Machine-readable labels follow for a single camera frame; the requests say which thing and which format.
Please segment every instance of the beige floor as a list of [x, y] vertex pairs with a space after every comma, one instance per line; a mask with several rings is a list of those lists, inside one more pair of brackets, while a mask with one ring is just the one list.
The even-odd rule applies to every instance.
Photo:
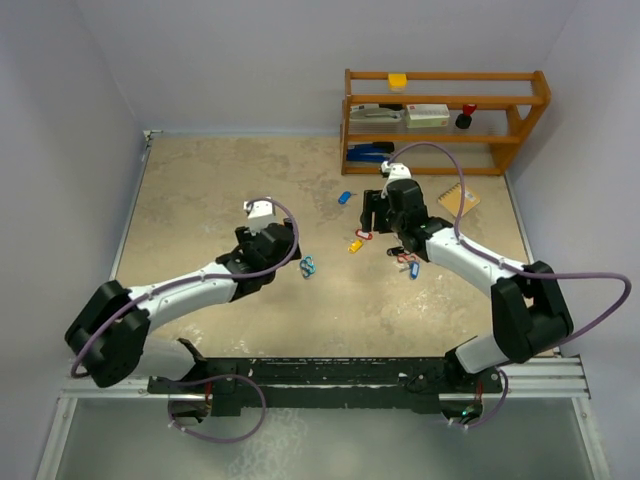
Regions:
[[[490, 329], [490, 304], [454, 274], [422, 264], [411, 281], [378, 235], [358, 253], [361, 195], [382, 188], [375, 175], [343, 177], [335, 138], [187, 138], [154, 141], [117, 278], [126, 286], [177, 276], [235, 246], [242, 202], [271, 195], [295, 214], [301, 247], [317, 273], [303, 280], [297, 262], [273, 284], [238, 302], [210, 307], [159, 329], [183, 336], [207, 356], [442, 355]], [[454, 177], [418, 177], [430, 213], [452, 220], [437, 197]], [[469, 237], [525, 260], [502, 178], [470, 177], [482, 198], [461, 224]]]

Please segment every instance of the orange notebook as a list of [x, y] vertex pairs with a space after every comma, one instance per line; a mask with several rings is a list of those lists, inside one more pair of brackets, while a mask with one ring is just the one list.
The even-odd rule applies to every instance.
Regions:
[[[475, 207], [480, 203], [480, 197], [476, 192], [471, 190], [468, 185], [464, 186], [464, 209], [462, 210], [462, 215], [465, 215], [469, 210]], [[449, 190], [444, 192], [440, 197], [438, 197], [438, 203], [446, 208], [451, 215], [454, 217], [458, 214], [458, 209], [460, 208], [460, 184], [456, 183]]]

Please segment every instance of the blue keychain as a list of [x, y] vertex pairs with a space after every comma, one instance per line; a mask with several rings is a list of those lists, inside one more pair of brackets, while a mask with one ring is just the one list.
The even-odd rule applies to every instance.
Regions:
[[345, 203], [347, 203], [347, 200], [351, 198], [351, 195], [355, 195], [355, 193], [344, 192], [342, 195], [340, 195], [340, 198], [338, 198], [338, 203], [340, 205], [344, 205]]
[[316, 273], [316, 266], [313, 263], [311, 255], [307, 255], [300, 260], [300, 271], [302, 272], [302, 277], [305, 279]]
[[415, 280], [418, 278], [418, 273], [420, 273], [420, 264], [418, 262], [411, 262], [411, 265], [409, 265], [409, 278]]

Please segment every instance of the gray wall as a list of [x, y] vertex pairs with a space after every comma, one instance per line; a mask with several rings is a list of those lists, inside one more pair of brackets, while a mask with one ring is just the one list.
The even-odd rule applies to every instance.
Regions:
[[343, 72], [533, 70], [577, 0], [78, 0], [145, 128], [337, 132]]
[[70, 0], [0, 1], [0, 472], [31, 478], [68, 368], [63, 334], [104, 281], [141, 129]]
[[[543, 65], [553, 102], [510, 171], [535, 255], [557, 270], [628, 274], [636, 292], [568, 345], [580, 353], [614, 478], [638, 478], [640, 443], [640, 3], [581, 0]], [[564, 282], [584, 325], [620, 294], [612, 281]]]

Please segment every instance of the wooden frame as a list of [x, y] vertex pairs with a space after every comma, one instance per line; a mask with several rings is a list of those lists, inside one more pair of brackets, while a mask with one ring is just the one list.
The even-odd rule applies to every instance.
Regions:
[[[350, 142], [419, 142], [436, 143], [486, 143], [489, 145], [493, 157], [493, 167], [464, 168], [465, 174], [470, 175], [503, 175], [522, 144], [531, 134], [536, 123], [551, 101], [551, 90], [541, 71], [532, 73], [461, 73], [461, 72], [407, 72], [407, 80], [429, 81], [522, 81], [530, 82], [531, 95], [405, 95], [405, 94], [354, 94], [354, 80], [387, 80], [388, 72], [352, 72], [345, 70], [345, 98], [342, 102], [342, 124], [340, 125], [340, 143], [342, 157], [342, 174], [350, 173], [378, 173], [377, 167], [347, 165], [347, 148]], [[508, 132], [506, 135], [455, 135], [443, 133], [380, 133], [349, 131], [349, 112], [352, 105], [363, 103], [445, 103], [450, 110], [460, 110], [462, 105], [476, 104], [478, 110], [504, 111], [507, 119]], [[521, 118], [518, 105], [530, 106], [526, 117]], [[415, 174], [450, 175], [455, 174], [455, 168], [441, 167], [412, 167]]]

